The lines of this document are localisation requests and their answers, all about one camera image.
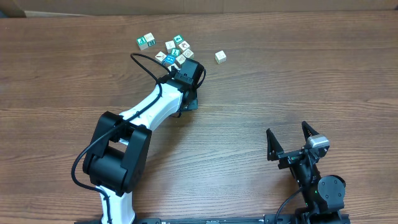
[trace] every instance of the letter cube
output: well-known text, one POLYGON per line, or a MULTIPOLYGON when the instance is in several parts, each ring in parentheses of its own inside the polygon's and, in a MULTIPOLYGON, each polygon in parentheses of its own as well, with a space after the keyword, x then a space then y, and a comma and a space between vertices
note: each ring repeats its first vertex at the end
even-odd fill
POLYGON ((166 66, 170 66, 170 65, 174 64, 174 61, 175 61, 175 57, 173 57, 171 55, 168 55, 165 58, 165 60, 163 61, 163 64, 166 65, 166 66))
POLYGON ((175 58, 175 61, 177 62, 177 64, 182 67, 182 64, 185 62, 185 56, 184 55, 180 55, 177 58, 175 58))
POLYGON ((145 40, 145 37, 140 37, 137 39, 137 44, 140 50, 144 50, 148 48, 148 43, 145 40))
POLYGON ((163 52, 159 52, 159 53, 155 56, 155 59, 156 59, 156 61, 162 63, 163 60, 166 59, 166 57, 167 57, 166 54, 164 54, 163 52))
POLYGON ((178 45, 179 49, 181 49, 183 52, 186 51, 187 49, 191 49, 191 46, 187 43, 187 41, 181 42, 181 44, 178 45))
POLYGON ((184 55, 186 58, 193 59, 193 52, 190 49, 184 51, 184 53, 182 53, 182 55, 184 55))
POLYGON ((144 38, 148 43, 148 47, 156 44, 155 37, 152 35, 152 33, 144 35, 144 38))
POLYGON ((169 69, 169 71, 172 71, 172 67, 175 67, 177 70, 179 70, 180 68, 174 63, 172 65, 170 65, 169 67, 167 67, 169 69))
POLYGON ((218 64, 221 64, 226 61, 226 55, 224 53, 224 50, 216 53, 216 61, 218 64))
POLYGON ((173 38, 173 40, 174 40, 174 43, 175 43, 175 45, 179 45, 181 42, 183 42, 184 41, 184 38, 182 38, 182 35, 176 35, 174 38, 173 38))
POLYGON ((181 53, 180 49, 172 49, 172 52, 170 53, 170 55, 173 55, 174 57, 178 57, 181 53))
POLYGON ((166 42, 167 53, 171 53, 174 48, 175 48, 174 41, 171 40, 166 42))

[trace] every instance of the brown table surface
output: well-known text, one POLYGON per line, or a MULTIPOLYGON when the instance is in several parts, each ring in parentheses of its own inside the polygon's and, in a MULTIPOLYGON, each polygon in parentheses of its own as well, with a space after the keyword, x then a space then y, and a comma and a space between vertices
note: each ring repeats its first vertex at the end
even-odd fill
MULTIPOLYGON (((397 223, 397 24, 394 11, 0 19, 0 223, 100 217, 100 196, 72 182, 72 163, 102 113, 153 90, 129 54, 154 57, 177 34, 207 78, 199 109, 153 133, 138 217, 275 213, 298 187, 267 161, 266 129, 299 149, 306 120, 331 141, 318 168, 347 182, 343 212, 397 223), (157 43, 139 51, 148 32, 157 43)), ((81 164, 77 176, 89 183, 81 164)))

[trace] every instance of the wood grain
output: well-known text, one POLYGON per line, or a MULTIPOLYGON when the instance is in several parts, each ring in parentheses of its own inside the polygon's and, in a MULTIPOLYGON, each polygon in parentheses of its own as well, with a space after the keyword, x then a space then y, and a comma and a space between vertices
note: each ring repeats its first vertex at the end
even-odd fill
POLYGON ((297 185, 266 161, 266 129, 298 149, 306 120, 331 141, 318 168, 346 180, 353 223, 396 223, 397 23, 394 11, 0 20, 0 223, 101 215, 99 195, 74 185, 70 168, 103 112, 153 90, 129 58, 148 32, 157 44, 142 53, 182 34, 208 74, 199 110, 153 134, 134 191, 139 217, 275 213, 297 185))

